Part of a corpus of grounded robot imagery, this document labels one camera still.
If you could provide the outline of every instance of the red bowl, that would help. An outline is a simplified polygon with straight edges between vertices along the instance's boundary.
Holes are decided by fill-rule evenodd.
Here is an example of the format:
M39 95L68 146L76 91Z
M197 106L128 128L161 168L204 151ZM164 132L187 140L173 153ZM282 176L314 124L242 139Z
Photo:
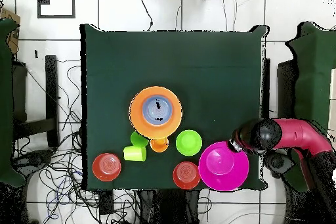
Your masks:
M121 171L121 163L115 154L100 154L94 159L93 173L101 181L113 181Z
M175 167L173 180L180 189L193 189L200 182L197 165L192 162L181 162Z

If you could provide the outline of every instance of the white tiled floor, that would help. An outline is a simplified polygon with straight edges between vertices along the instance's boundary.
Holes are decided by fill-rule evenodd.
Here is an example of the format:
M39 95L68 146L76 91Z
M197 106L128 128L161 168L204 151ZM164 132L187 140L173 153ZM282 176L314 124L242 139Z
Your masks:
M266 24L270 26L270 32L266 38L266 56L271 59L270 109L273 111L278 110L277 65L279 62L292 58L284 41L296 36L297 25L300 22L314 21L324 28L336 25L336 3L334 0L182 0L180 9L180 0L143 1L153 20L151 30L175 30L176 28L177 30L247 32L255 25ZM44 87L45 55L56 55L59 60L58 83L68 94L70 105L78 96L78 90L67 78L67 72L72 66L80 65L79 25L81 23L93 24L101 30L146 31L150 27L150 18L146 14L141 0L75 0L75 18L67 19L38 19L37 0L2 0L2 2L5 8L13 12L16 11L21 17L18 44L20 48L19 61L26 63L28 70ZM50 5L41 6L41 14L70 14L70 5L71 0L51 0ZM69 71L69 78L79 87L80 76L79 67ZM30 75L27 79L27 89L29 95L26 104L28 119L44 118L45 94ZM59 89L59 96L60 105L67 112L68 98L62 89ZM74 131L79 129L78 123L72 125L67 123L63 129L63 123L66 120L66 113L63 109L59 108L61 138L71 133L72 129ZM73 105L73 111L81 118L81 97ZM26 139L21 139L20 145L24 145L25 142ZM26 150L46 147L45 134L34 135ZM62 150L65 152L69 148L71 148L70 140L61 146L59 153ZM76 159L76 164L81 167L79 158ZM60 173L53 172L52 175L57 177ZM209 190L203 190L201 196L209 195L213 206L208 214L199 215L201 224L281 224L283 218L278 215L285 213L284 186L280 180L272 178L266 168L264 168L263 177L268 183L268 188L262 192L240 190L232 193L215 191L209 193ZM48 186L55 188L45 172L41 173L41 179ZM50 188L46 187L42 181L39 178L39 173L36 173L28 188L30 216L37 218L40 222L43 222L48 216L45 201L50 191ZM124 194L123 190L115 191L117 196L122 194ZM120 207L127 197L129 196L122 196L116 200ZM53 198L54 194L49 194L48 200ZM66 218L73 211L73 204L67 204L66 198L62 201L64 201L64 205L60 206L60 211L56 211L56 214L62 214L62 219L59 217L55 220L49 220L47 224L64 224ZM199 202L199 212L204 212L207 200L201 198ZM118 215L113 215L108 220L111 218L119 219ZM127 218L129 221L133 220L134 214L131 210L129 210ZM98 223L91 217L87 208L79 207L73 212L73 220L69 218L67 224Z

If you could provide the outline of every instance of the dark green tablecloth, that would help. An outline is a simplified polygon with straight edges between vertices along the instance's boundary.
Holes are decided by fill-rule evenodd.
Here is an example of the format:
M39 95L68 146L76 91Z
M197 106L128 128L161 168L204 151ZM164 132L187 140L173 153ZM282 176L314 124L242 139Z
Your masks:
M295 116L313 120L327 134L331 70L336 68L336 31L315 23L299 24L295 39L288 41L299 68L295 84Z
M87 92L83 101L87 101L87 118L83 107L87 188L176 188L172 172L178 163L198 164L206 147L229 139L237 126L258 118L261 37L265 33L265 26L230 33L103 32L81 25L82 85L86 80ZM133 132L129 104L139 91L153 85L166 87L179 98L182 122L169 137L165 152L155 153L148 146L145 162L126 162L123 148L131 145ZM190 158L175 147L177 135L185 129L196 130L203 139L201 151ZM99 181L92 172L93 160L104 152L117 154L121 160L121 173L111 182ZM263 189L258 157L249 156L249 162L249 176L241 188ZM205 187L201 181L196 188Z

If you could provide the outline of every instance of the lime green cup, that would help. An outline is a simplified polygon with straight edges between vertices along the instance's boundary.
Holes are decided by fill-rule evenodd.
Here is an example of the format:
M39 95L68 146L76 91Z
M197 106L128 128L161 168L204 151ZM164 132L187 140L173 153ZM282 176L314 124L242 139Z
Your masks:
M146 148L139 146L127 146L123 149L123 157L125 160L144 162L146 160Z
M131 135L131 142L133 146L145 147L148 145L149 140L134 131Z
M201 150L201 147L201 135L194 130L184 130L176 138L176 148L184 156L197 154Z

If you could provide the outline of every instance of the small orange bowl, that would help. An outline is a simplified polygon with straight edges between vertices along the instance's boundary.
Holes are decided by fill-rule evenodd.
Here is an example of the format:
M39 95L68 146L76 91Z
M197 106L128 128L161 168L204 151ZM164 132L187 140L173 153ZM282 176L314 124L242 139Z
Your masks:
M168 149L169 141L168 138L162 139L152 139L150 141L150 147L154 152L164 152Z
M147 122L142 106L147 99L153 96L165 97L172 106L169 120L161 125L153 125ZM138 93L129 106L129 119L132 126L141 135L149 139L163 139L174 133L182 120L182 106L177 96L164 87L153 86L143 89Z

